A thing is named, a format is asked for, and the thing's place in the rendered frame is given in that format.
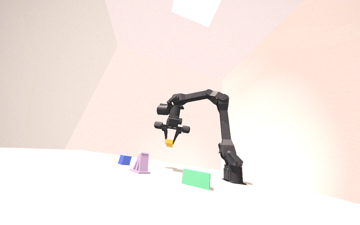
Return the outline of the blue block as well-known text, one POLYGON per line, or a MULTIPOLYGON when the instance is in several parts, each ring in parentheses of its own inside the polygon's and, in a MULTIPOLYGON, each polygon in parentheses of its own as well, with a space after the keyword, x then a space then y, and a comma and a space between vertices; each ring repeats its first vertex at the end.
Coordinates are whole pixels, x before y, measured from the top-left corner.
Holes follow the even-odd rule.
POLYGON ((132 156, 120 155, 118 164, 119 165, 130 165, 131 159, 132 159, 132 156))

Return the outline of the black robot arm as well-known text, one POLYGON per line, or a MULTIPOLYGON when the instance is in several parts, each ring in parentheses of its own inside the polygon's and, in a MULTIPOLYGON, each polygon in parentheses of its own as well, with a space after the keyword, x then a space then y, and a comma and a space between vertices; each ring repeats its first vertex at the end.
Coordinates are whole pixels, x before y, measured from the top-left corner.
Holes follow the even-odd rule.
MULTIPOLYGON (((224 178, 230 183, 246 185, 243 183, 243 161, 236 154, 234 144, 231 140, 229 119, 228 119, 228 104, 229 96, 218 91, 212 91, 207 89, 206 91, 200 91, 189 94, 176 93, 168 101, 167 104, 158 105, 156 111, 157 114, 168 115, 171 113, 180 115, 180 110, 184 109, 183 105, 188 102, 199 101, 203 99, 210 100, 217 106, 220 115, 221 137, 222 142, 218 144, 219 153, 224 159, 224 178), (172 104, 173 102, 173 104, 172 104)), ((166 124, 178 126, 182 124, 182 118, 168 117, 166 124)))

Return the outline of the green flat rectangular block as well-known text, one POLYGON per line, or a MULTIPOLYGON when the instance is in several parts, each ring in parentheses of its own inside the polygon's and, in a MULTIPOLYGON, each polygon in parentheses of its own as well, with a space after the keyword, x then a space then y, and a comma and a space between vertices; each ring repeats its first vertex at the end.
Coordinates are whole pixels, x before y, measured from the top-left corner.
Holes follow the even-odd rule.
POLYGON ((210 175, 210 172, 184 168, 182 174, 182 184, 209 190, 210 175))

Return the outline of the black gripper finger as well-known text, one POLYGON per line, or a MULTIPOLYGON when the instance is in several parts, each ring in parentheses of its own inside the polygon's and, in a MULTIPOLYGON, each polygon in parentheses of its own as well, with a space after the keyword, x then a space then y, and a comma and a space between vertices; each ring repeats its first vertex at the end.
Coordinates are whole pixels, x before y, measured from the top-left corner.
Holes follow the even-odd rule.
POLYGON ((173 144, 174 144, 174 142, 175 142, 175 140, 176 140, 176 137, 177 137, 179 134, 181 134, 181 133, 182 133, 182 131, 176 130, 176 133, 175 133, 175 136, 174 136, 174 140, 173 140, 173 144))
POLYGON ((164 131, 165 139, 167 139, 168 130, 167 128, 162 128, 162 131, 164 131))

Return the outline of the yellow bar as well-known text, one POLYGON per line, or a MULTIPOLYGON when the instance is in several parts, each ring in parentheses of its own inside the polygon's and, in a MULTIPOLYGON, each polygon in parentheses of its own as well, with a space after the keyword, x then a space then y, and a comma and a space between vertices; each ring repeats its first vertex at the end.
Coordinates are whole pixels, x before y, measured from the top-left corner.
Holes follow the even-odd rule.
POLYGON ((166 144, 167 147, 173 147, 173 140, 166 139, 165 144, 166 144))

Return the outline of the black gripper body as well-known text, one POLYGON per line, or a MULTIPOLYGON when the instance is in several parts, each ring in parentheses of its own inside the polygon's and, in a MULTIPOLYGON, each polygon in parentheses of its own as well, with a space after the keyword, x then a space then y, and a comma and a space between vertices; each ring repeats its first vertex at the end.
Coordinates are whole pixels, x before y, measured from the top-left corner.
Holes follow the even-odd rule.
MULTIPOLYGON (((177 117, 177 119, 179 118, 179 115, 178 115, 178 114, 174 114, 174 113, 169 114, 169 116, 171 116, 171 118, 175 118, 175 117, 177 117)), ((177 126, 168 125, 168 124, 163 124, 162 122, 158 122, 158 121, 156 121, 156 122, 154 123, 154 127, 155 127, 156 129, 167 128, 167 129, 180 130, 180 131, 182 131, 183 133, 189 133, 189 132, 190 132, 190 127, 189 127, 189 126, 184 126, 184 125, 183 125, 183 127, 179 127, 178 125, 177 125, 177 126)))

